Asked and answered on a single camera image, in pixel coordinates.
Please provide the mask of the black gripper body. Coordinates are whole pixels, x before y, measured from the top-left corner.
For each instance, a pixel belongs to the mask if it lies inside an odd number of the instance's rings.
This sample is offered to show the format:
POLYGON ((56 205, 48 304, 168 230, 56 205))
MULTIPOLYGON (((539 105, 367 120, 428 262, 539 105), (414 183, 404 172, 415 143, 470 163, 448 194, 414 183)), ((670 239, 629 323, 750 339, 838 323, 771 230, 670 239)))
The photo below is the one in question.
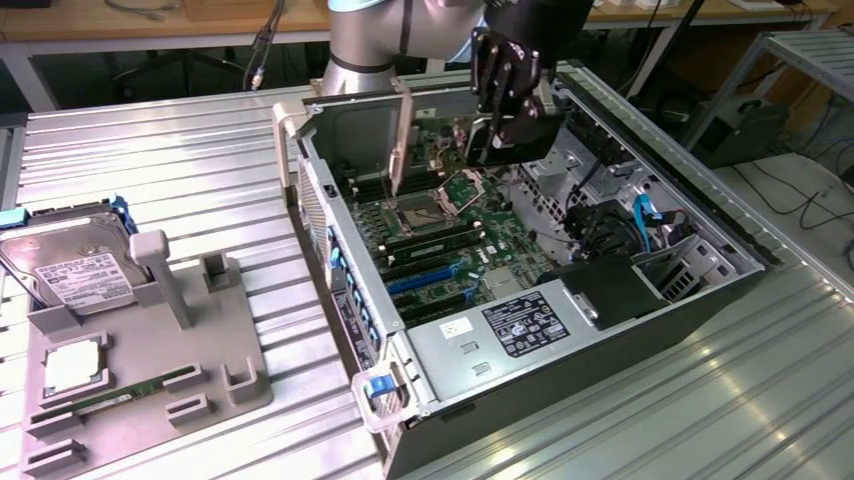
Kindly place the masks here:
POLYGON ((568 57, 594 2, 591 0, 486 1, 483 58, 535 78, 568 57))

